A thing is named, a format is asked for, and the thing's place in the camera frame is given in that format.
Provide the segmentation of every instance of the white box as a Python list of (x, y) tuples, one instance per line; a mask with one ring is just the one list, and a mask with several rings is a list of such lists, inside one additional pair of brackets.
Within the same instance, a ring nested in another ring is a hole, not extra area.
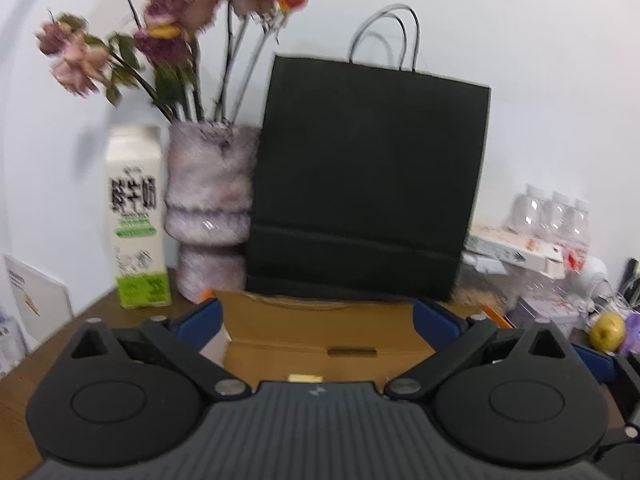
[(66, 287), (12, 256), (4, 261), (27, 334), (43, 342), (73, 319)]
[(466, 235), (465, 249), (524, 269), (535, 270), (553, 280), (564, 278), (562, 248), (538, 238), (474, 224)]
[(566, 338), (580, 321), (580, 313), (557, 294), (533, 294), (519, 298), (516, 308), (506, 314), (516, 328), (527, 328), (539, 317), (553, 321)]

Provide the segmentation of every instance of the apple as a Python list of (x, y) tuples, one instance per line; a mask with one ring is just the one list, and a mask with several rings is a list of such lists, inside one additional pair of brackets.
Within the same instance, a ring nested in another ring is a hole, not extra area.
[(613, 352), (625, 340), (626, 325), (620, 314), (602, 314), (589, 332), (591, 346), (601, 352)]

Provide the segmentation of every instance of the water bottle pack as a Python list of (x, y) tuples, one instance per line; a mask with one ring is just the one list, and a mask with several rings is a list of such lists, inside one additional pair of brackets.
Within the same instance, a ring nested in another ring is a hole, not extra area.
[(513, 202), (506, 228), (561, 246), (565, 269), (582, 270), (591, 243), (586, 200), (574, 201), (557, 191), (546, 200), (544, 190), (527, 184)]

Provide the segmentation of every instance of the paper bag handle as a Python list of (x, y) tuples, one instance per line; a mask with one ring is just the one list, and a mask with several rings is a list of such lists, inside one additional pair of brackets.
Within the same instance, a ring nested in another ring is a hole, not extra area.
[(356, 33), (354, 34), (353, 39), (351, 40), (351, 44), (349, 47), (349, 55), (348, 55), (349, 63), (353, 63), (353, 55), (355, 53), (355, 50), (359, 46), (360, 41), (362, 40), (364, 33), (367, 31), (367, 29), (371, 25), (373, 25), (373, 23), (375, 23), (377, 20), (380, 20), (382, 18), (391, 18), (393, 20), (396, 20), (400, 24), (400, 27), (402, 28), (402, 35), (404, 36), (404, 43), (402, 46), (402, 53), (400, 55), (400, 63), (398, 67), (398, 70), (402, 70), (402, 64), (404, 63), (404, 56), (406, 55), (406, 48), (407, 48), (406, 27), (404, 26), (404, 22), (400, 19), (400, 17), (396, 13), (392, 12), (393, 10), (408, 10), (411, 13), (411, 15), (414, 17), (415, 42), (414, 42), (414, 54), (412, 57), (411, 70), (415, 72), (415, 64), (418, 59), (418, 49), (420, 48), (420, 22), (418, 21), (418, 16), (416, 15), (415, 11), (406, 4), (391, 4), (389, 6), (383, 7), (378, 12), (369, 16), (362, 23), (362, 25), (360, 25), (358, 30), (356, 30)]

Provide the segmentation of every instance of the purple fuzzy vase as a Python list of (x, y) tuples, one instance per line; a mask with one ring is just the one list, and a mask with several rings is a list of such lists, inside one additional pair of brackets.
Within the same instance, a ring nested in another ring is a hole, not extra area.
[(207, 288), (244, 287), (238, 245), (249, 236), (259, 135), (220, 123), (170, 127), (164, 229), (180, 242), (177, 287), (193, 303)]

